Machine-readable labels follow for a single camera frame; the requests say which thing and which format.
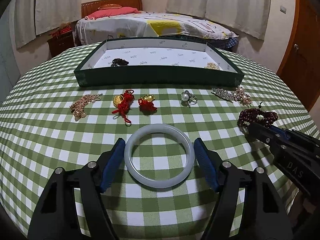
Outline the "red items on nightstand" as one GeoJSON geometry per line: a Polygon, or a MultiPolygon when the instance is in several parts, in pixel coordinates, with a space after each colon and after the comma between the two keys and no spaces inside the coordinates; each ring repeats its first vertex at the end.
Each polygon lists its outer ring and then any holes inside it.
{"type": "Polygon", "coordinates": [[[55,32],[51,33],[51,35],[52,35],[52,37],[56,37],[56,36],[60,36],[64,33],[67,33],[69,31],[72,31],[71,22],[62,23],[55,32]]]}

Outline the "brown wooden door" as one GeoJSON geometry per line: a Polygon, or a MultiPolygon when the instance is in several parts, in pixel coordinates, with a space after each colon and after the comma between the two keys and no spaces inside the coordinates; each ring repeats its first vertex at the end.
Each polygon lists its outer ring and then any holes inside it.
{"type": "Polygon", "coordinates": [[[296,0],[290,39],[277,75],[310,111],[319,98],[319,12],[310,0],[296,0]]]}

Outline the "pink pillow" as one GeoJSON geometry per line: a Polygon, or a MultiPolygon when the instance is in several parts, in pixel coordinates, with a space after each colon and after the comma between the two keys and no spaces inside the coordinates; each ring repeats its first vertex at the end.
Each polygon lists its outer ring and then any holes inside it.
{"type": "Polygon", "coordinates": [[[141,13],[140,10],[133,7],[121,7],[121,8],[114,8],[114,9],[104,9],[104,10],[97,10],[87,16],[84,17],[86,20],[96,20],[98,18],[103,17],[112,17],[118,15],[127,15],[127,14],[139,14],[141,13]]]}

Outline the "green jewelry tray box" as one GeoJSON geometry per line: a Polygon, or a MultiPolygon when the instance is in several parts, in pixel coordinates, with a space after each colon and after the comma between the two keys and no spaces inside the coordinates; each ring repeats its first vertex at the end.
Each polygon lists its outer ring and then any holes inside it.
{"type": "Polygon", "coordinates": [[[201,85],[237,87],[244,73],[214,46],[179,38],[106,40],[74,70],[80,87],[201,85]]]}

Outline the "left white curtain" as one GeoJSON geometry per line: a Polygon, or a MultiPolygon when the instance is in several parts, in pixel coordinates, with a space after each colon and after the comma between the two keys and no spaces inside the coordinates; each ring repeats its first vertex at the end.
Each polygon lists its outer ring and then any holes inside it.
{"type": "Polygon", "coordinates": [[[63,23],[81,18],[81,0],[16,0],[14,30],[16,48],[63,23]]]}

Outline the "white curtain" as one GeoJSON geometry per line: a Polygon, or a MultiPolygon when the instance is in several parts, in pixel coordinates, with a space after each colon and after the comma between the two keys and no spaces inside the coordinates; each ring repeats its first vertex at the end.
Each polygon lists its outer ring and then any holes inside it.
{"type": "Polygon", "coordinates": [[[63,23],[81,18],[81,0],[16,0],[14,30],[16,48],[63,23]]]}
{"type": "Polygon", "coordinates": [[[206,18],[265,39],[271,0],[168,0],[166,11],[206,18]]]}

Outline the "silver rhinestone hair clip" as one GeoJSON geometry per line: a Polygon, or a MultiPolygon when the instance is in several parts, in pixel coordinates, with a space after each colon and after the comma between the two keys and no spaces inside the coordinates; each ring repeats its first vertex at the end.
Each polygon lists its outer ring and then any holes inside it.
{"type": "Polygon", "coordinates": [[[235,101],[234,94],[223,88],[212,88],[212,94],[214,94],[218,98],[221,98],[225,101],[230,101],[230,102],[235,101]]]}

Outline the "pearl gold brooch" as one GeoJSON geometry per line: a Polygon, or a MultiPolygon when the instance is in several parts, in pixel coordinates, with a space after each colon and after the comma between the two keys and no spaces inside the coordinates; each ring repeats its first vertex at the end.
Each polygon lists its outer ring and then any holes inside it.
{"type": "Polygon", "coordinates": [[[247,94],[243,87],[236,87],[233,92],[234,101],[240,102],[242,105],[249,107],[252,104],[252,100],[249,94],[247,94]]]}

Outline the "dark wooden nightstand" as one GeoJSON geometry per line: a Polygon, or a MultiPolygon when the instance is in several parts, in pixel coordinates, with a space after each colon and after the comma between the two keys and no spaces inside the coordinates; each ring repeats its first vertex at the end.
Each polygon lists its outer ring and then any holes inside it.
{"type": "Polygon", "coordinates": [[[54,36],[50,38],[47,43],[49,46],[51,57],[56,57],[65,50],[75,47],[72,31],[54,36]]]}

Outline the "bed with patterned sheet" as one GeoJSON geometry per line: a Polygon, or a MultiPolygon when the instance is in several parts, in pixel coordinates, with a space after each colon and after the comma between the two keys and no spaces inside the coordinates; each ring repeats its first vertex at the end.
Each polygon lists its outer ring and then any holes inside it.
{"type": "Polygon", "coordinates": [[[133,13],[93,19],[86,16],[75,25],[82,45],[125,37],[186,37],[216,48],[231,49],[238,35],[209,20],[172,13],[133,13]]]}

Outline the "right white curtain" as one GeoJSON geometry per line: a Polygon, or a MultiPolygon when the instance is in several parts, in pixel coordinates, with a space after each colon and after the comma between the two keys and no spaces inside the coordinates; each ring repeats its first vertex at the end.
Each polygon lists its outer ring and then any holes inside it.
{"type": "Polygon", "coordinates": [[[168,0],[166,11],[206,18],[265,39],[271,0],[168,0]]]}

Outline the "gold ingot red knot charm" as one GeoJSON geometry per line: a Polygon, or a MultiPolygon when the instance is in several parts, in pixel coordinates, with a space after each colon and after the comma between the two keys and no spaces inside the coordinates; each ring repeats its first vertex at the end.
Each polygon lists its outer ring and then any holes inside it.
{"type": "Polygon", "coordinates": [[[153,95],[147,94],[140,99],[138,99],[139,109],[143,113],[155,113],[157,107],[154,105],[155,97],[153,95]]]}

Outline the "white jade bangle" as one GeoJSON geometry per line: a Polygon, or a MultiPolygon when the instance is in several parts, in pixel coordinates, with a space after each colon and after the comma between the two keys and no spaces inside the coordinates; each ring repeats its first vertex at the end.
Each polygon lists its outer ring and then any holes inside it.
{"type": "Polygon", "coordinates": [[[191,173],[195,152],[191,140],[180,129],[151,124],[128,139],[124,161],[129,174],[154,189],[175,187],[191,173]]]}

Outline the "gold charm red knot tassel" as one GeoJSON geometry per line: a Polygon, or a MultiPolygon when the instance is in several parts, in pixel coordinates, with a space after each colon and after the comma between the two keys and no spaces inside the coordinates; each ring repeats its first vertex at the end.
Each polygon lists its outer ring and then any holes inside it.
{"type": "Polygon", "coordinates": [[[118,114],[124,119],[126,124],[131,124],[131,120],[127,118],[127,114],[134,99],[134,90],[132,89],[125,90],[123,94],[116,95],[113,98],[113,105],[116,109],[112,111],[112,114],[118,114]]]}

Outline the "orange cushion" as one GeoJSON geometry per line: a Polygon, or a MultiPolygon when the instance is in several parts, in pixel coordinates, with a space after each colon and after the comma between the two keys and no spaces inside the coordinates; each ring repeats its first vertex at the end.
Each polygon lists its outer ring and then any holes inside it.
{"type": "Polygon", "coordinates": [[[119,4],[103,4],[101,5],[98,10],[113,10],[113,9],[120,9],[122,6],[119,4]]]}

